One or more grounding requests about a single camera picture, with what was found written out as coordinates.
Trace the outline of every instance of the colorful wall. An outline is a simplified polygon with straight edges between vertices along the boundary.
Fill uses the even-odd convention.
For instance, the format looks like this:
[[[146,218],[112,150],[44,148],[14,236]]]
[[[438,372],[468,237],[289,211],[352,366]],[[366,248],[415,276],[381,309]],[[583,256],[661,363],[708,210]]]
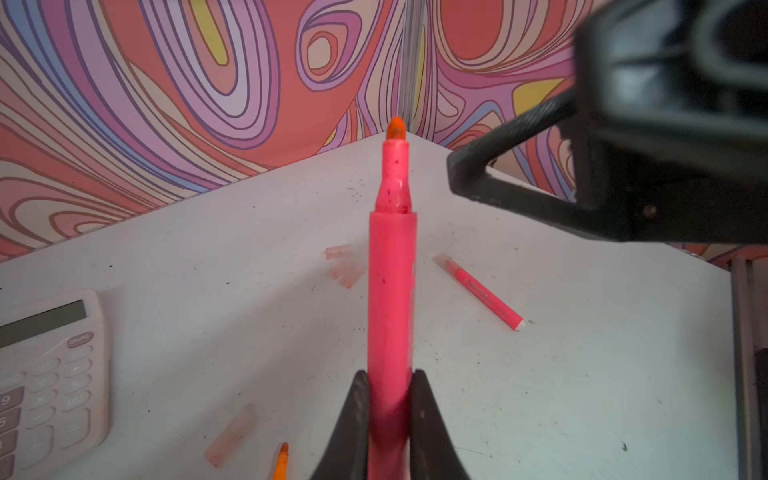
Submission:
[[[411,131],[459,148],[571,86],[608,1],[0,0],[0,261],[378,133],[403,91]],[[568,143],[494,166],[571,199]]]
[[[1,0],[0,261],[382,131],[404,3]]]

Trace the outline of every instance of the pink marker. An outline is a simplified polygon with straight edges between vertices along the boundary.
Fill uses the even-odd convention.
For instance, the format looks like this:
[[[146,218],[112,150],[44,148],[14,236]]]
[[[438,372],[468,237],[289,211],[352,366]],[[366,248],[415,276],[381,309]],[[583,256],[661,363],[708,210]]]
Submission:
[[[518,315],[513,309],[509,308],[506,303],[502,302],[491,292],[491,290],[485,288],[482,283],[461,268],[451,257],[444,253],[440,253],[437,257],[433,258],[433,260],[446,272],[453,275],[489,309],[493,310],[493,313],[498,315],[498,318],[504,320],[507,325],[515,330],[520,330],[520,328],[523,327],[523,317]]]
[[[406,126],[395,117],[387,130],[382,186],[370,217],[368,480],[402,480],[406,474],[416,260],[408,156]]]

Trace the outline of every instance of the orange marker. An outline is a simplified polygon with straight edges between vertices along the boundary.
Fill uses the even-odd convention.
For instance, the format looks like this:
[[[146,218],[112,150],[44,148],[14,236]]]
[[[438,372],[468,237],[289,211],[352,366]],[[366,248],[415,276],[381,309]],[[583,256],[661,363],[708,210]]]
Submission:
[[[400,117],[394,117],[386,129],[386,139],[392,140],[395,138],[398,140],[406,139],[406,123]]]
[[[280,447],[280,454],[277,456],[277,466],[275,467],[275,476],[272,480],[286,480],[286,469],[288,468],[288,444],[283,443]]]

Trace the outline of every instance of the black machine part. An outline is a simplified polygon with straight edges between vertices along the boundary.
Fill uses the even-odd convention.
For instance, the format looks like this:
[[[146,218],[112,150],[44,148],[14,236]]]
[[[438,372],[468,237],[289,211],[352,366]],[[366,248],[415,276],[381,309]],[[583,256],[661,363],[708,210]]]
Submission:
[[[366,480],[370,407],[368,374],[352,380],[323,457],[310,480]],[[411,378],[411,480],[469,480],[442,422],[424,370]]]
[[[768,2],[617,0],[576,33],[576,84],[448,156],[451,190],[577,235],[768,243]],[[557,125],[575,203],[488,164]]]

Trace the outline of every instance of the orange marker tip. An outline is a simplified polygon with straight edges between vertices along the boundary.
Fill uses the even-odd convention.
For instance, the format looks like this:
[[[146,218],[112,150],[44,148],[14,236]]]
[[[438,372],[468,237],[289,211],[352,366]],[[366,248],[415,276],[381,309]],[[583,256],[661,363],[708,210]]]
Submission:
[[[406,139],[406,123],[402,121],[400,117],[394,117],[389,123],[389,128],[386,129],[386,139]]]

